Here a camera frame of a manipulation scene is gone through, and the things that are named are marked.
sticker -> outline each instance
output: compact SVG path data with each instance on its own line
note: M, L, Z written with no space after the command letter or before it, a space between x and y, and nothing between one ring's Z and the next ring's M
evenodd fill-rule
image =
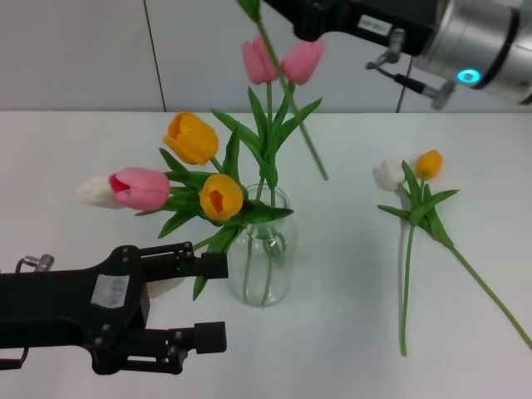
M91 304L117 309L124 306L130 276L105 276L99 274L92 292Z
M358 22L358 27L366 29L367 31L376 33L377 35L388 36L392 29L392 25L388 22L381 21L368 15L362 15Z

tulip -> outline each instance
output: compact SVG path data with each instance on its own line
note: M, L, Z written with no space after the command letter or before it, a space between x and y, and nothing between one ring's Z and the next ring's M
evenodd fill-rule
M443 156L437 150L430 150L420 156L417 161L417 177L422 178L424 176L427 180L435 178L440 173L442 163Z
M89 179L77 190L77 196L88 205L110 209L124 208L124 205L115 201L115 195L109 185L109 175Z
M245 42L242 46L242 57L248 78L255 85L275 81L279 77L262 37L257 36L252 43Z
M199 192L201 208L212 220L229 220L244 203L239 184L227 175L211 175Z
M163 141L189 165L205 165L218 152L214 129L190 112L175 116Z
M379 185L389 191L396 191L399 185L405 181L405 171L401 162L396 160L384 160L379 170Z
M299 42L281 61L281 68L290 81L304 85L310 81L324 52L321 41Z
M109 177L115 201L137 210L156 210L170 194L170 181L158 170L125 168Z

yellow tulip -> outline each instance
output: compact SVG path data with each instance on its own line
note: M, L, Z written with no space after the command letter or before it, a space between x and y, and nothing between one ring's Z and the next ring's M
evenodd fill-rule
M189 165L205 165L218 152L214 129L190 112L175 116L163 141Z
M229 220L244 203L239 184L227 175L211 175L199 192L201 208L212 220Z
M426 154L419 157L417 161L416 174L421 178L423 175L425 179L433 179L440 173L441 164L443 163L443 156L436 151L430 150Z

clear glass vase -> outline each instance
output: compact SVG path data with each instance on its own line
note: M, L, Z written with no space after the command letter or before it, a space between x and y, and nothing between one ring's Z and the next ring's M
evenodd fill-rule
M248 187L249 198L257 198L259 185ZM275 206L289 208L288 196L274 191ZM265 185L260 199L272 204L272 193ZM231 245L229 285L246 305L257 308L280 302L292 286L293 257L298 231L293 216L263 224L250 224Z

table surface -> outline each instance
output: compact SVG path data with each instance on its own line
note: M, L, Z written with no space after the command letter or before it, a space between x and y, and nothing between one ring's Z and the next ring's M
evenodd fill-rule
M220 137L229 132L199 114ZM213 228L193 220L162 240L166 215L86 207L76 198L93 175L136 165L165 170L157 148L165 113L0 113L0 253L13 272L26 254L53 254L54 269L87 268L116 246L190 240ZM238 114L253 126L253 117ZM225 321L228 351L192 352L184 372L99 377L79 347L36 348L21 371L0 372L17 398L524 398L532 352L455 258L423 231L414 238L409 356L399 353L399 297L406 226L377 209L400 206L378 189L385 158L445 156L433 191L461 189L439 205L456 247L532 333L532 116L321 114L308 129L331 179L322 181L299 133L278 155L279 186L299 230L294 285L279 305L249 308L225 281L192 302L193 279L152 301L150 328ZM244 148L245 184L258 180Z

